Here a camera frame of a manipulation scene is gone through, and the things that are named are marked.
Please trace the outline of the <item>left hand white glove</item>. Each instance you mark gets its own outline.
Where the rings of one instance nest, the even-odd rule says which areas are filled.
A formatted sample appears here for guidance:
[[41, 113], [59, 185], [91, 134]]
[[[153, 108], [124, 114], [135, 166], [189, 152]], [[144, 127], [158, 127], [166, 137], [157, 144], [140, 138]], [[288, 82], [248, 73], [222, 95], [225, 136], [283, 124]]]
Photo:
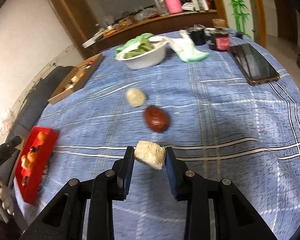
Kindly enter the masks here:
[[11, 216], [14, 215], [14, 204], [10, 195], [10, 190], [4, 185], [0, 178], [0, 221], [7, 223], [8, 220], [1, 214], [2, 210], [5, 210]]

